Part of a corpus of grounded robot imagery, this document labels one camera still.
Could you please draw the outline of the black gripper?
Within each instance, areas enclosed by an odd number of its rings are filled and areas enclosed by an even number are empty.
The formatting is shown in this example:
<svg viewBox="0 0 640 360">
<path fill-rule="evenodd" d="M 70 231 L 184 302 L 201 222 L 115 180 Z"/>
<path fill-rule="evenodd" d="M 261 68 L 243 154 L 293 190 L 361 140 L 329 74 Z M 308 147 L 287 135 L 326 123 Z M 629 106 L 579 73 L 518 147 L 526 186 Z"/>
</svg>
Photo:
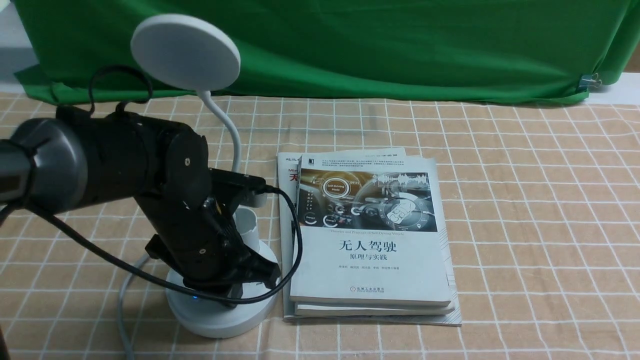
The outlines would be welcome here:
<svg viewBox="0 0 640 360">
<path fill-rule="evenodd" d="M 188 289 L 218 296 L 242 298 L 240 268 L 248 261 L 248 283 L 273 290 L 281 280 L 281 267 L 273 252 L 252 252 L 236 230 L 224 232 L 215 210 L 188 209 L 185 204 L 158 197 L 144 199 L 144 215 L 155 234 L 145 246 L 151 259 L 161 260 L 182 276 Z M 235 308 L 233 301 L 215 301 Z"/>
</svg>

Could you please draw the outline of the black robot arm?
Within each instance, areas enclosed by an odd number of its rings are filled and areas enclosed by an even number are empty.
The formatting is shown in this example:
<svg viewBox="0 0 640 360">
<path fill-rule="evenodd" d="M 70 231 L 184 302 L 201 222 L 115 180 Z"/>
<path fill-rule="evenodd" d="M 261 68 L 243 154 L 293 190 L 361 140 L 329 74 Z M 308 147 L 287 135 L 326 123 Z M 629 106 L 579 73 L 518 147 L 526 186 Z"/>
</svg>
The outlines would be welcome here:
<svg viewBox="0 0 640 360">
<path fill-rule="evenodd" d="M 125 111 L 105 118 L 60 106 L 1 141 L 1 219 L 25 209 L 106 262 L 168 290 L 249 305 L 282 288 L 281 267 L 246 244 L 233 215 L 277 193 L 265 179 L 209 166 L 208 142 L 189 125 Z M 103 250 L 58 214 L 134 199 L 155 232 L 145 250 L 174 284 Z"/>
</svg>

